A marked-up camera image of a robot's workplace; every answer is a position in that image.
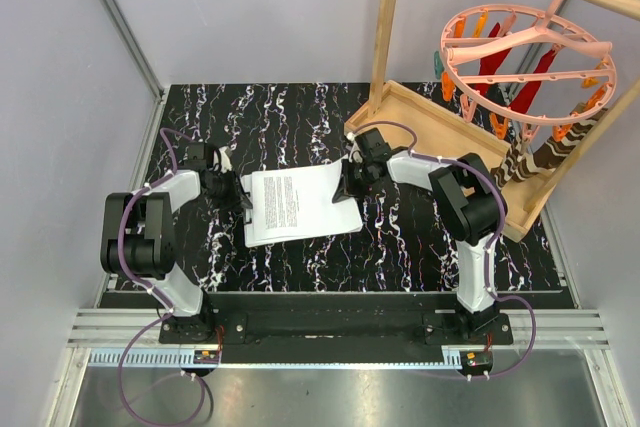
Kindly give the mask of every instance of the wooden stand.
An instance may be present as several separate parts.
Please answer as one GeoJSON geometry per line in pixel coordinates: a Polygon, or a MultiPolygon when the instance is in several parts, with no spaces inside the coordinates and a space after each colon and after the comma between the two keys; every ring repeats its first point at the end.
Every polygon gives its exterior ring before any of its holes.
{"type": "MultiPolygon", "coordinates": [[[[640,20],[640,10],[628,7],[639,6],[640,0],[587,1],[640,20]]],[[[418,152],[452,158],[475,152],[489,169],[498,166],[509,149],[507,142],[465,122],[461,117],[396,82],[384,82],[395,3],[396,0],[380,0],[369,101],[345,123],[345,132],[353,131],[368,122],[392,120],[409,126],[418,134],[418,152]]],[[[522,240],[559,180],[639,94],[640,79],[608,109],[554,172],[541,173],[525,182],[508,182],[505,185],[502,194],[509,212],[504,234],[508,238],[516,242],[522,240]]],[[[410,143],[409,134],[401,129],[390,126],[380,126],[379,129],[391,147],[410,143]]]]}

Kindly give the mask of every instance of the pink drying rack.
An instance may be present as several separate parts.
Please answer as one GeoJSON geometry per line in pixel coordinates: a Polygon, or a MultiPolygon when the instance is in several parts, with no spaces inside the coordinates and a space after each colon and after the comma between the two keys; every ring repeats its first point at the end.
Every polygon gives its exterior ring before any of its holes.
{"type": "Polygon", "coordinates": [[[609,55],[611,52],[611,42],[598,41],[586,30],[577,26],[562,17],[555,15],[562,0],[553,0],[546,11],[512,4],[487,4],[472,7],[460,12],[451,19],[442,31],[440,39],[440,54],[445,71],[450,79],[464,92],[461,96],[463,117],[470,121],[478,104],[495,112],[498,115],[512,120],[523,122],[524,133],[532,137],[537,132],[537,128],[530,129],[531,126],[541,125],[567,125],[580,122],[595,115],[602,109],[613,96],[617,84],[616,68],[609,55]],[[507,28],[504,27],[495,38],[482,37],[460,37],[454,38],[455,25],[462,19],[468,19],[471,15],[483,14],[485,12],[507,12],[510,15],[506,19],[507,28]],[[508,30],[515,21],[517,15],[527,15],[533,18],[533,23],[528,29],[520,32],[508,33],[508,30]],[[550,24],[562,27],[562,33],[549,28],[550,24]],[[514,74],[514,75],[465,75],[458,74],[457,66],[466,62],[479,60],[489,55],[501,52],[519,45],[536,42],[548,42],[557,48],[566,47],[581,54],[604,61],[606,68],[593,70],[579,70],[572,72],[550,72],[542,74],[514,74]],[[507,107],[502,107],[479,92],[474,90],[472,84],[495,84],[500,82],[529,82],[529,81],[557,81],[567,79],[587,79],[589,77],[606,78],[606,92],[602,98],[595,103],[593,108],[567,117],[546,117],[545,115],[534,116],[514,112],[507,107]]]}

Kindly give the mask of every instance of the gray wall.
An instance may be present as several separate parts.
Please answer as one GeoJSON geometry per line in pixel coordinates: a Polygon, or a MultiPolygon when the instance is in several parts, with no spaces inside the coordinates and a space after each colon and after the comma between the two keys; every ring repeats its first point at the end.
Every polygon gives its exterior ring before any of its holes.
{"type": "Polygon", "coordinates": [[[0,423],[42,425],[152,98],[99,0],[0,0],[0,423]]]}
{"type": "MultiPolygon", "coordinates": [[[[118,1],[164,84],[371,79],[379,0],[118,1]]],[[[549,1],[398,0],[388,77],[433,78],[442,27],[467,7],[549,1]]]]}
{"type": "MultiPolygon", "coordinates": [[[[571,0],[564,14],[597,38],[613,42],[617,94],[640,76],[640,23],[571,0]]],[[[560,52],[554,70],[592,68],[595,62],[560,52]]],[[[579,83],[547,83],[535,110],[566,113],[589,93],[579,83]]],[[[584,307],[597,308],[629,400],[640,418],[640,101],[569,172],[550,204],[584,307]]]]}

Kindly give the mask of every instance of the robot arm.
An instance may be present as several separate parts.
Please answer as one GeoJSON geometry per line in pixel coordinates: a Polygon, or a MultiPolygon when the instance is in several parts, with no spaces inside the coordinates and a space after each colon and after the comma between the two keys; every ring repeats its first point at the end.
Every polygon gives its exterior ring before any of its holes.
{"type": "MultiPolygon", "coordinates": [[[[175,331],[202,333],[214,328],[213,309],[208,297],[189,280],[176,263],[173,214],[184,204],[207,195],[215,208],[251,209],[251,201],[233,172],[225,147],[193,142],[172,178],[145,193],[136,202],[127,221],[124,255],[133,274],[145,279],[157,300],[166,308],[161,292],[173,304],[175,331]]],[[[105,203],[100,261],[107,273],[127,278],[118,257],[118,231],[124,209],[135,192],[114,193],[105,203]]]]}
{"type": "MultiPolygon", "coordinates": [[[[470,153],[458,161],[491,179],[478,155],[470,153]]],[[[495,290],[493,248],[489,252],[489,285],[485,285],[484,276],[485,246],[500,220],[495,198],[478,178],[462,167],[445,167],[439,162],[411,157],[404,149],[392,150],[378,129],[372,129],[353,138],[349,158],[343,160],[334,202],[362,196],[387,174],[394,182],[432,192],[444,227],[455,239],[458,249],[459,327],[466,334],[483,328],[498,315],[490,293],[495,290]]],[[[506,202],[504,199],[502,202],[506,211],[506,202]]]]}

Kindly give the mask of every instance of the wooden tray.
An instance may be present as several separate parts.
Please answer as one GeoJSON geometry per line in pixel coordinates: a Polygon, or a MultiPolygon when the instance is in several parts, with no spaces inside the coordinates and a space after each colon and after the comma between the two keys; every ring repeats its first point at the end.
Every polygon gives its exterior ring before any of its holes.
{"type": "MultiPolygon", "coordinates": [[[[384,84],[380,107],[371,118],[368,117],[368,104],[360,107],[345,123],[345,132],[376,120],[400,122],[418,134],[417,152],[451,158],[475,152],[489,169],[500,165],[509,149],[507,142],[394,81],[384,84]]],[[[402,129],[387,125],[377,128],[392,148],[407,146],[411,142],[411,136],[402,129]]],[[[533,203],[529,210],[527,204],[548,180],[549,174],[541,173],[525,182],[508,182],[502,189],[509,206],[503,233],[509,239],[519,242],[529,232],[553,189],[533,203]]]]}

